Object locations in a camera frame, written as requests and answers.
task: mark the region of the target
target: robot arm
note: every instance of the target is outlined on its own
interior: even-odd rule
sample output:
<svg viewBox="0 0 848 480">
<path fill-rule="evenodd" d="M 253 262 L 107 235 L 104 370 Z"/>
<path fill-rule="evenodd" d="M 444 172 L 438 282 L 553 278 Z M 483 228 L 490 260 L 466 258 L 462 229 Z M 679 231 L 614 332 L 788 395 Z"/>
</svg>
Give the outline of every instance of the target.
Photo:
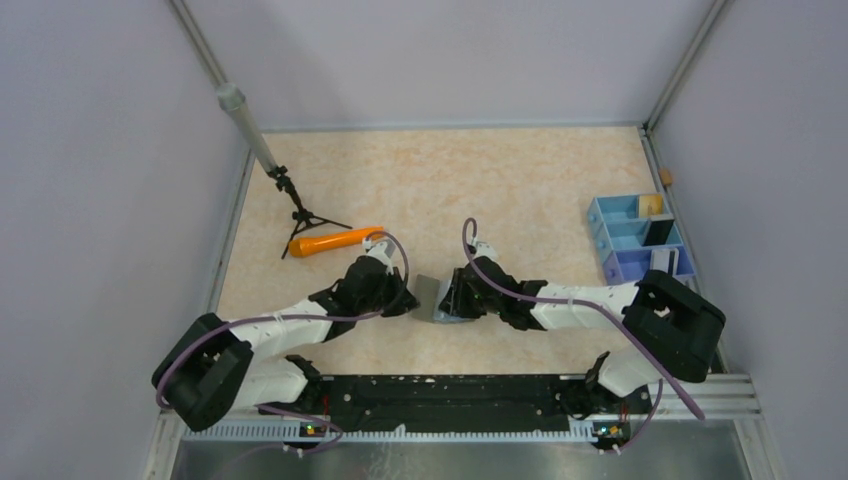
<svg viewBox="0 0 848 480">
<path fill-rule="evenodd" d="M 212 426 L 231 409 L 271 401 L 294 402 L 307 379 L 297 365 L 281 358 L 281 353 L 332 340 L 355 326 L 332 318 L 352 318 L 381 309 L 382 316 L 392 317 L 418 306 L 392 264 L 393 250 L 388 240 L 380 240 L 331 287 L 291 307 L 259 316 L 268 321 L 239 324 L 212 337 L 163 378 L 177 357 L 200 337 L 236 322 L 214 313 L 202 315 L 156 369 L 153 385 L 165 382 L 163 398 L 194 431 Z M 298 315 L 309 319 L 291 318 Z"/>
<path fill-rule="evenodd" d="M 497 263 L 487 243 L 470 244 L 474 263 L 490 280 L 511 292 L 539 298 L 570 299 L 564 304 L 517 300 L 484 282 L 472 266 L 454 271 L 451 287 L 440 305 L 444 312 L 477 318 L 487 312 L 519 330 L 559 328 L 618 329 L 595 304 L 611 312 L 675 378 L 688 382 L 706 379 L 724 314 L 672 276 L 649 270 L 634 283 L 609 287 L 566 287 L 546 280 L 516 281 Z M 607 352 L 586 375 L 587 389 L 621 398 L 656 382 L 662 375 L 635 345 Z"/>
</svg>

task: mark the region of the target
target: blue storage organizer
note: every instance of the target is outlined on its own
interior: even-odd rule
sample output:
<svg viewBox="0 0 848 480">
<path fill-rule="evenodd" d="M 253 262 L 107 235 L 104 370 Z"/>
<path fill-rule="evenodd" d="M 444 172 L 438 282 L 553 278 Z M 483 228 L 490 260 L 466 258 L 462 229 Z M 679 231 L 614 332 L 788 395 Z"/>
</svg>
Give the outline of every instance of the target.
<svg viewBox="0 0 848 480">
<path fill-rule="evenodd" d="M 669 213 L 665 203 L 663 213 Z M 642 246 L 648 219 L 639 218 L 639 195 L 595 197 L 587 219 L 607 285 L 641 280 L 651 265 L 651 250 L 655 248 L 673 247 L 680 252 L 675 278 L 684 281 L 695 275 L 677 225 L 672 228 L 665 245 Z"/>
</svg>

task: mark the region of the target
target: beige table surface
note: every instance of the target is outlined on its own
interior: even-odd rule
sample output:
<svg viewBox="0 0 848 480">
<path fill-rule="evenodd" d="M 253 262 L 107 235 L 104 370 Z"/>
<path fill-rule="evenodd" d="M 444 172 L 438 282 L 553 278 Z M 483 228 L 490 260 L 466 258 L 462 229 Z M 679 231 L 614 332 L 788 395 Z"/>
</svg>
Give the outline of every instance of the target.
<svg viewBox="0 0 848 480">
<path fill-rule="evenodd" d="M 460 229 L 475 216 L 480 238 L 516 279 L 603 285 L 585 220 L 590 201 L 655 190 L 631 127 L 266 138 L 316 215 L 354 228 L 383 225 L 399 237 L 411 257 L 411 281 L 417 273 L 444 278 L 465 264 Z M 290 306 L 330 286 L 362 253 L 349 247 L 280 260 L 292 210 L 256 164 L 221 293 L 222 318 Z M 613 331 L 521 332 L 491 315 L 460 325 L 404 316 L 361 322 L 330 342 L 288 353 L 328 374 L 582 373 L 625 342 Z"/>
</svg>

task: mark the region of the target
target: orange object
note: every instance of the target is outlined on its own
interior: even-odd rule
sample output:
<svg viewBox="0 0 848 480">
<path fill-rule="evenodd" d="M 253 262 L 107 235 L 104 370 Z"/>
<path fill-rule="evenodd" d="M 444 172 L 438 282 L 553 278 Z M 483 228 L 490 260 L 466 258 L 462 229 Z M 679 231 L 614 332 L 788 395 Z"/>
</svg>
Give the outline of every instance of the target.
<svg viewBox="0 0 848 480">
<path fill-rule="evenodd" d="M 659 170 L 660 173 L 660 183 L 662 183 L 663 187 L 670 187 L 674 182 L 674 177 L 671 176 L 671 170 L 663 167 Z"/>
<path fill-rule="evenodd" d="M 366 227 L 359 230 L 324 235 L 323 237 L 301 237 L 289 242 L 289 253 L 293 257 L 303 258 L 334 248 L 349 247 L 362 243 L 371 232 L 382 230 L 383 227 Z"/>
</svg>

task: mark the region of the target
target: gray wall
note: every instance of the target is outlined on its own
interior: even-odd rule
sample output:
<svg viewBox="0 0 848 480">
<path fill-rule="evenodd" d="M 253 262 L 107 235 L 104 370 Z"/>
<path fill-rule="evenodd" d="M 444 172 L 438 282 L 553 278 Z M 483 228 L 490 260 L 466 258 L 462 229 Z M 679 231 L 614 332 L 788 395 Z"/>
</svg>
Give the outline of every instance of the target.
<svg viewBox="0 0 848 480">
<path fill-rule="evenodd" d="M 660 127 L 701 277 L 793 478 L 844 478 L 848 2 L 740 1 Z"/>
<path fill-rule="evenodd" d="M 0 5 L 0 478 L 137 478 L 236 132 L 161 0 Z"/>
<path fill-rule="evenodd" d="M 190 0 L 263 128 L 638 122 L 711 0 Z"/>
</svg>

